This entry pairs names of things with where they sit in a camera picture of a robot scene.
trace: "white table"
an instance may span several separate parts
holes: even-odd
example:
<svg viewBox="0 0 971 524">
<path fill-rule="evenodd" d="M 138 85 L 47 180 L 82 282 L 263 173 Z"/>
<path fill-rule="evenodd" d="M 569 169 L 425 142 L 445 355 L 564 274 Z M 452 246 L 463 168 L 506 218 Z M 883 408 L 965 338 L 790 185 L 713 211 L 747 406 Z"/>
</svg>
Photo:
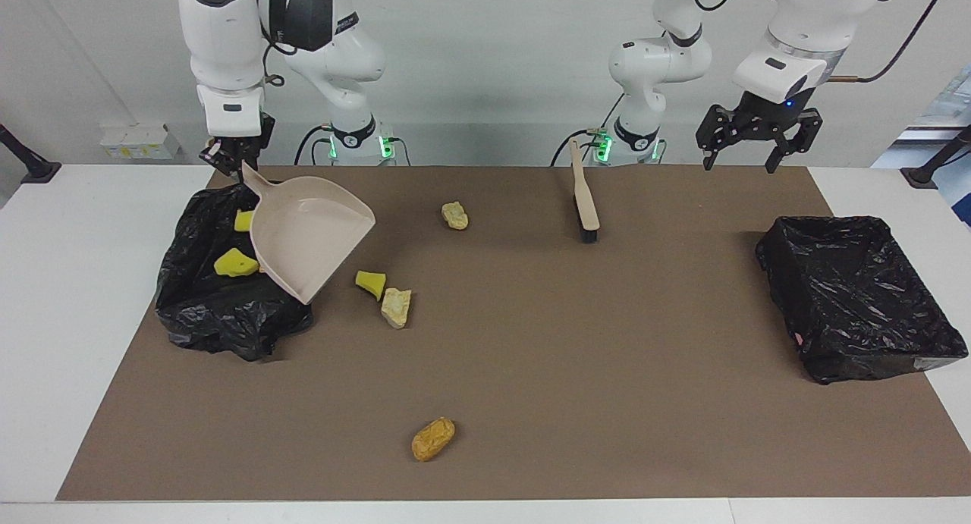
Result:
<svg viewBox="0 0 971 524">
<path fill-rule="evenodd" d="M 896 171 L 814 168 L 839 216 L 884 218 L 971 340 L 971 233 Z M 0 209 L 0 522 L 971 522 L 947 499 L 58 504 L 60 484 L 155 293 L 174 223 L 207 167 L 65 165 Z M 971 359 L 929 373 L 971 447 Z"/>
</svg>

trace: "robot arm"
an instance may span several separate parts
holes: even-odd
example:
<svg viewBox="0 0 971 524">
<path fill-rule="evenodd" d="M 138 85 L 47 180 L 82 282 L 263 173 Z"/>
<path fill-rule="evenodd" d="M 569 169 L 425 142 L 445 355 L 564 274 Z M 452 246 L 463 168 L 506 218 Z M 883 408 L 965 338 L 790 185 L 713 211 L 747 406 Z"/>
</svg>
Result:
<svg viewBox="0 0 971 524">
<path fill-rule="evenodd" d="M 200 154 L 223 174 L 256 167 L 274 120 L 263 112 L 266 37 L 325 97 L 332 155 L 386 158 L 381 126 L 361 82 L 381 77 L 385 56 L 360 29 L 350 0 L 179 0 L 199 100 L 214 143 Z"/>
<path fill-rule="evenodd" d="M 649 155 L 667 106 L 655 86 L 700 78 L 711 67 L 703 12 L 694 0 L 655 0 L 652 10 L 665 35 L 627 41 L 611 53 L 611 77 L 624 88 L 620 115 L 609 130 L 613 164 L 641 162 Z"/>
<path fill-rule="evenodd" d="M 713 167 L 719 151 L 744 140 L 774 141 L 765 165 L 770 174 L 788 155 L 808 151 L 822 126 L 819 112 L 806 109 L 812 92 L 853 42 L 859 17 L 880 1 L 776 0 L 762 42 L 732 79 L 745 91 L 741 102 L 732 110 L 713 105 L 695 134 L 705 168 Z"/>
</svg>

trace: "dustpan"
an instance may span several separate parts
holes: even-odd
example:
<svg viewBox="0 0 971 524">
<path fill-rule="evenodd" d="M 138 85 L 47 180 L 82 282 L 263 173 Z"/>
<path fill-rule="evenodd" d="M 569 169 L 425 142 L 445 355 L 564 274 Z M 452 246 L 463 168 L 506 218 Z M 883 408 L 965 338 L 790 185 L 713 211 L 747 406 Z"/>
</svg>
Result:
<svg viewBox="0 0 971 524">
<path fill-rule="evenodd" d="M 273 184 L 244 162 L 243 182 L 259 196 L 250 222 L 256 261 L 305 304 L 375 224 L 370 207 L 327 179 Z"/>
</svg>

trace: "black plastic bag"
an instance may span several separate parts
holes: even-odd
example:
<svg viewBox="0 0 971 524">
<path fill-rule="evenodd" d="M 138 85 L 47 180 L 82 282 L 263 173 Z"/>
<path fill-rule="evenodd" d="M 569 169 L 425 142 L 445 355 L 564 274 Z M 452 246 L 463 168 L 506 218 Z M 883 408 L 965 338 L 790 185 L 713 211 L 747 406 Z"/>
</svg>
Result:
<svg viewBox="0 0 971 524">
<path fill-rule="evenodd" d="M 212 264 L 239 248 L 256 258 L 249 233 L 234 230 L 236 211 L 259 199 L 243 185 L 195 193 L 162 260 L 156 315 L 178 347 L 232 351 L 247 361 L 273 353 L 276 341 L 313 323 L 311 307 L 263 273 L 226 278 Z"/>
<path fill-rule="evenodd" d="M 780 217 L 756 257 L 819 383 L 891 378 L 968 355 L 881 219 Z"/>
</svg>

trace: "beige rock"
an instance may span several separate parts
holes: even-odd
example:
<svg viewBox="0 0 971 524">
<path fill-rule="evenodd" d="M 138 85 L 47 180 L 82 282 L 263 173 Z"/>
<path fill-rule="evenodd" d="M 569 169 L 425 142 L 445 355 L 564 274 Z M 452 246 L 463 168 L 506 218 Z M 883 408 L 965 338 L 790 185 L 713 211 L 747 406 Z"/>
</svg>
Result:
<svg viewBox="0 0 971 524">
<path fill-rule="evenodd" d="M 381 314 L 391 327 L 404 328 L 408 323 L 410 304 L 412 304 L 412 292 L 388 288 L 388 291 L 385 291 L 384 302 L 381 302 Z"/>
<path fill-rule="evenodd" d="M 457 231 L 464 231 L 469 227 L 469 216 L 459 202 L 446 203 L 442 206 L 442 216 L 448 227 Z"/>
<path fill-rule="evenodd" d="M 434 458 L 455 437 L 455 424 L 448 418 L 439 418 L 418 431 L 412 440 L 412 454 L 420 462 Z"/>
</svg>

